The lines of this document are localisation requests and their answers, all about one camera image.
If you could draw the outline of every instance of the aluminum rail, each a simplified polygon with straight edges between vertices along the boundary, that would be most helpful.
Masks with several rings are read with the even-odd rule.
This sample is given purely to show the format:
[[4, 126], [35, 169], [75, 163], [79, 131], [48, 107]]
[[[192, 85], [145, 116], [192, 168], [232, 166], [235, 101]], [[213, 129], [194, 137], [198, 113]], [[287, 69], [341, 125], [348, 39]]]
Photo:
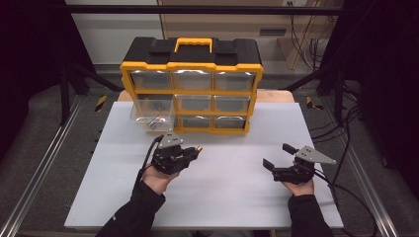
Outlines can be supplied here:
[[[320, 99], [329, 116], [332, 118], [332, 120], [335, 120], [332, 111], [333, 106], [330, 98], [320, 97]], [[343, 149], [345, 149], [346, 142], [348, 141], [348, 136], [347, 133], [344, 133], [344, 129], [345, 128], [342, 127], [336, 129], [336, 132], [338, 134], [342, 133], [342, 135], [339, 136], [339, 139], [340, 145]], [[382, 204], [382, 201], [379, 198], [373, 183], [367, 175], [367, 172], [364, 170], [354, 148], [351, 146], [350, 143], [348, 145], [349, 147], [347, 159], [349, 161], [352, 171], [354, 172], [354, 176], [357, 179], [358, 185], [361, 189], [361, 192], [363, 193], [367, 205], [370, 208], [374, 218], [376, 219], [379, 232], [383, 237], [397, 237], [397, 231], [390, 217], [388, 216], [388, 213], [385, 210], [385, 207]]]
[[264, 7], [264, 6], [191, 6], [191, 5], [44, 5], [50, 11], [75, 14], [214, 14], [214, 15], [315, 15], [343, 16], [360, 13], [345, 8]]
[[40, 164], [38, 165], [37, 170], [32, 176], [31, 181], [26, 187], [24, 193], [22, 194], [21, 198], [19, 199], [9, 218], [0, 229], [1, 237], [14, 237], [18, 232], [19, 227], [21, 226], [26, 214], [28, 213], [29, 208], [31, 207], [38, 191], [40, 190], [42, 182], [46, 177], [49, 168], [51, 167], [56, 157], [56, 154], [58, 153], [59, 148], [61, 147], [68, 133], [68, 130], [72, 126], [84, 99], [85, 97], [76, 96], [67, 122], [63, 126], [59, 127], [54, 139], [52, 140], [51, 144], [49, 145], [49, 148], [45, 152]]

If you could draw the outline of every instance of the white panel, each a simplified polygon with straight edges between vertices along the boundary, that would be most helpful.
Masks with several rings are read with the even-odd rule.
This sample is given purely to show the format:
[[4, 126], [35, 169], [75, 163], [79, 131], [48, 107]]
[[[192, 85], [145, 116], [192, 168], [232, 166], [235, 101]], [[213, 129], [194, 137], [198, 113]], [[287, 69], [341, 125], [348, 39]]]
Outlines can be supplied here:
[[[129, 200], [148, 147], [159, 135], [135, 127], [128, 118], [131, 107], [132, 102], [114, 103], [66, 227], [101, 227]], [[293, 157], [282, 150], [283, 143], [296, 148], [312, 146], [298, 104], [256, 103], [246, 135], [180, 136], [184, 148], [201, 145], [204, 150], [168, 187], [153, 228], [274, 229], [291, 225], [287, 206], [291, 194], [273, 181], [262, 160], [288, 167]], [[326, 222], [342, 227], [326, 183], [317, 178], [314, 183]]]
[[[85, 5], [157, 5], [155, 0], [66, 0]], [[135, 37], [163, 39], [156, 14], [73, 14], [74, 22], [94, 64], [120, 64]]]

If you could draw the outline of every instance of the yellow handle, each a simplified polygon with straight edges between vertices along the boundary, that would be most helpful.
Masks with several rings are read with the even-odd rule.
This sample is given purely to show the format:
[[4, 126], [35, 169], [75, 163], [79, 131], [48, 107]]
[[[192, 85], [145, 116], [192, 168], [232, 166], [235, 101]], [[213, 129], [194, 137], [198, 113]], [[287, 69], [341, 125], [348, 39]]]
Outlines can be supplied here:
[[209, 53], [212, 53], [212, 39], [208, 38], [178, 38], [176, 41], [175, 52], [178, 51], [180, 45], [208, 45]]

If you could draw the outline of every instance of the plastic drawer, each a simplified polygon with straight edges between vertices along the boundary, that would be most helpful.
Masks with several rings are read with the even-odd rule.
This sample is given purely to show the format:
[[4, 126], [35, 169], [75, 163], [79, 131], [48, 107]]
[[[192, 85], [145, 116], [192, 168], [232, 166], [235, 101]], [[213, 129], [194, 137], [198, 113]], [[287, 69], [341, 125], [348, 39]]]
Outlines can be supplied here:
[[173, 103], [171, 100], [134, 101], [129, 119], [145, 131], [167, 131], [175, 122]]
[[178, 70], [172, 72], [175, 89], [210, 90], [212, 73], [202, 70]]
[[214, 88], [226, 91], [251, 91], [255, 76], [253, 72], [218, 72], [214, 75]]
[[179, 116], [183, 127], [210, 128], [210, 117]]
[[207, 96], [189, 96], [175, 95], [178, 110], [180, 111], [209, 111], [210, 95]]
[[153, 100], [153, 101], [172, 101], [172, 94], [137, 94], [137, 99], [142, 100]]
[[246, 117], [218, 116], [213, 120], [215, 128], [244, 128], [245, 125]]
[[250, 97], [214, 96], [214, 101], [218, 112], [247, 112]]
[[172, 89], [170, 74], [166, 71], [130, 71], [135, 88], [139, 89]]

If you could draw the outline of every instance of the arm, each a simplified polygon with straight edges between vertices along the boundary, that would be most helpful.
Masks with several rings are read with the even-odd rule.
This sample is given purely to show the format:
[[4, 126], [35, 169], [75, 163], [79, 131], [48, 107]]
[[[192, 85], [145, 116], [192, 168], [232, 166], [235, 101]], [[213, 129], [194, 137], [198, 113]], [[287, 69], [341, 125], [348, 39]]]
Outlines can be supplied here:
[[289, 210], [293, 237], [332, 237], [333, 232], [324, 221], [320, 206], [314, 196], [312, 180], [305, 184], [283, 183], [292, 193]]
[[129, 202], [123, 205], [97, 234], [98, 237], [146, 236], [155, 213], [163, 205], [169, 183], [179, 173], [165, 175], [147, 167], [142, 181], [134, 185]]

